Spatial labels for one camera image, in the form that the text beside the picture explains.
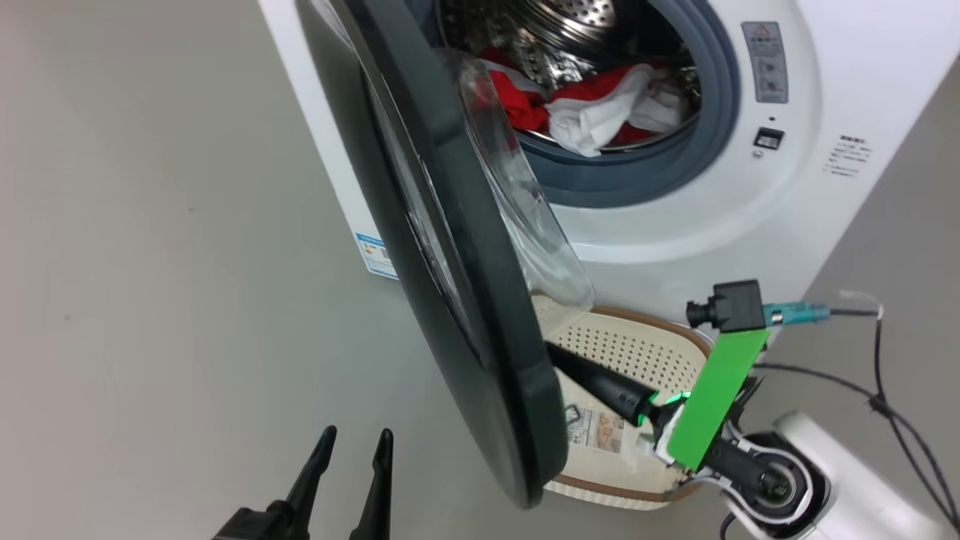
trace black cable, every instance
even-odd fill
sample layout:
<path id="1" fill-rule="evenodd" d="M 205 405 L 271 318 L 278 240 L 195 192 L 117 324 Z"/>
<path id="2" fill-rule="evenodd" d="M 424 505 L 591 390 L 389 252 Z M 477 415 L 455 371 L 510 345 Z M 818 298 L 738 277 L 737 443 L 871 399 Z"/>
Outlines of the black cable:
<path id="1" fill-rule="evenodd" d="M 720 540 L 727 540 L 727 529 L 734 521 L 736 521 L 736 516 L 733 515 L 733 512 L 727 514 L 727 517 L 723 519 L 723 523 L 720 524 Z"/>
<path id="2" fill-rule="evenodd" d="M 937 461 L 937 458 L 933 455 L 933 452 L 930 450 L 930 446 L 926 444 L 926 440 L 924 440 L 924 438 L 920 435 L 917 429 L 914 428 L 912 424 L 910 424 L 905 418 L 903 418 L 903 416 L 901 416 L 898 412 L 896 412 L 892 407 L 890 407 L 889 404 L 887 404 L 885 401 L 880 399 L 878 395 L 875 395 L 870 390 L 867 390 L 862 386 L 854 384 L 848 380 L 841 379 L 829 373 L 823 373 L 820 371 L 816 371 L 816 370 L 812 370 L 812 369 L 808 369 L 800 366 L 791 366 L 791 365 L 785 365 L 785 364 L 764 362 L 764 363 L 755 364 L 754 367 L 757 369 L 772 369 L 772 370 L 788 371 L 792 373 L 800 373 L 803 375 L 809 375 L 811 377 L 816 377 L 819 379 L 830 380 L 858 394 L 861 394 L 867 397 L 867 399 L 870 400 L 870 405 L 874 410 L 876 410 L 883 416 L 889 418 L 891 422 L 895 420 L 897 422 L 900 422 L 901 426 L 903 426 L 908 431 L 910 431 L 910 434 L 912 434 L 914 439 L 917 440 L 917 444 L 920 445 L 920 448 L 924 452 L 926 459 L 930 462 L 930 468 L 933 469 L 934 475 L 937 476 L 938 479 L 943 477 L 943 471 L 940 468 L 940 463 Z M 948 500 L 952 500 L 952 494 L 950 494 L 950 490 L 948 486 L 946 486 L 945 491 L 948 494 Z M 931 492 L 931 496 L 933 496 L 934 500 L 937 500 L 938 503 L 940 502 L 937 499 L 936 495 L 933 494 L 932 492 Z M 960 524 L 957 524 L 957 521 L 954 519 L 951 519 L 949 515 L 947 515 L 947 518 L 948 518 L 948 521 L 950 522 L 950 525 L 953 527 L 953 529 L 958 534 L 960 534 Z"/>
<path id="3" fill-rule="evenodd" d="M 876 318 L 876 328 L 874 330 L 874 378 L 876 380 L 876 400 L 884 402 L 887 404 L 887 406 L 889 406 L 886 392 L 883 389 L 883 377 L 880 372 L 880 338 L 883 332 L 883 320 L 880 318 L 879 312 L 867 309 L 831 309 L 830 315 Z M 933 474 L 937 479 L 937 483 L 940 485 L 940 488 L 943 490 L 944 496 L 947 499 L 946 503 L 944 503 L 943 499 L 941 499 L 940 495 L 930 484 L 929 478 L 921 468 L 920 464 L 917 462 L 917 457 L 914 456 L 909 445 L 907 445 L 906 439 L 903 437 L 903 432 L 900 430 L 900 426 L 897 425 L 897 421 L 889 416 L 887 416 L 887 420 L 890 421 L 890 428 L 897 437 L 897 442 L 900 444 L 900 449 L 903 450 L 903 454 L 906 456 L 906 459 L 913 468 L 913 471 L 917 474 L 917 478 L 919 478 L 920 482 L 924 485 L 924 489 L 926 489 L 926 492 L 937 504 L 937 507 L 940 508 L 940 511 L 944 514 L 947 520 L 950 521 L 955 528 L 957 528 L 957 526 L 960 525 L 960 522 L 957 521 L 957 506 L 953 499 L 953 495 L 950 493 L 947 480 L 944 478 L 943 472 L 940 471 L 939 468 L 933 469 Z"/>

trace laundry basket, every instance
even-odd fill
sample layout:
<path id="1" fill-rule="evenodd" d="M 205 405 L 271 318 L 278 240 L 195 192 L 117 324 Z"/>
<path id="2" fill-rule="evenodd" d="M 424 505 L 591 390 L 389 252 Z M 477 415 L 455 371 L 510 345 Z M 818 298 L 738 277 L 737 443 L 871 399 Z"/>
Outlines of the laundry basket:
<path id="1" fill-rule="evenodd" d="M 657 388 L 655 405 L 690 391 L 710 351 L 695 331 L 608 307 L 595 308 L 551 341 Z M 684 478 L 683 472 L 638 449 L 640 435 L 653 432 L 649 422 L 639 428 L 626 425 L 566 375 L 558 371 L 558 376 L 572 415 L 567 430 L 569 457 L 563 472 L 546 489 L 632 510 L 657 509 L 693 491 L 672 492 Z"/>

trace washing machine door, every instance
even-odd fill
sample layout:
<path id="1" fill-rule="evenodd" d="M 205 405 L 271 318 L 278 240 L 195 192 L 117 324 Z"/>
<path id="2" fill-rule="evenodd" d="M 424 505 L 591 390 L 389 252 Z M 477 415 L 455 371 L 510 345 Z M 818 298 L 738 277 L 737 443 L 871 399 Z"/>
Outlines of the washing machine door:
<path id="1" fill-rule="evenodd" d="M 496 120 L 486 71 L 439 57 L 400 0 L 331 5 L 362 64 L 389 169 L 360 178 L 377 228 L 483 456 L 532 506 L 567 449 L 544 335 L 588 309 L 592 287 Z M 298 9 L 309 34 L 318 13 L 309 0 Z"/>

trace floor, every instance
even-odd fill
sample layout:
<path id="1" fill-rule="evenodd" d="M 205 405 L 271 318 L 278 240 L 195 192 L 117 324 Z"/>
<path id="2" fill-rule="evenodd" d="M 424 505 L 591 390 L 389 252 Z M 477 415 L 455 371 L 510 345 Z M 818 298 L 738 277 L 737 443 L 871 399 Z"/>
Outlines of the floor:
<path id="1" fill-rule="evenodd" d="M 317 538 L 355 526 L 384 426 L 395 538 L 716 537 L 726 512 L 708 489 L 653 513 L 508 503 L 402 291 L 364 271 L 253 0 L 8 0 L 0 72 L 11 537 L 210 537 L 284 495 L 328 424 Z M 954 69 L 809 293 L 883 300 L 890 399 L 955 485 L 958 135 Z M 797 329 L 770 359 L 869 384 L 870 338 L 857 321 Z M 745 423 L 793 408 L 931 508 L 882 420 L 842 390 L 774 375 Z"/>

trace clothes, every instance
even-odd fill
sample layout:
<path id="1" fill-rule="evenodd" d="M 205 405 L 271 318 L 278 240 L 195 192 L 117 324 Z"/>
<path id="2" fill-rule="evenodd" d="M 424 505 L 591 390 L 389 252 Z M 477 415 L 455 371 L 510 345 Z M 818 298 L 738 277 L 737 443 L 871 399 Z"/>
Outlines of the clothes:
<path id="1" fill-rule="evenodd" d="M 586 157 L 609 144 L 623 145 L 670 131 L 686 113 L 678 89 L 649 64 L 622 66 L 546 98 L 495 49 L 481 54 L 510 124 L 518 130 L 550 134 L 566 150 Z"/>

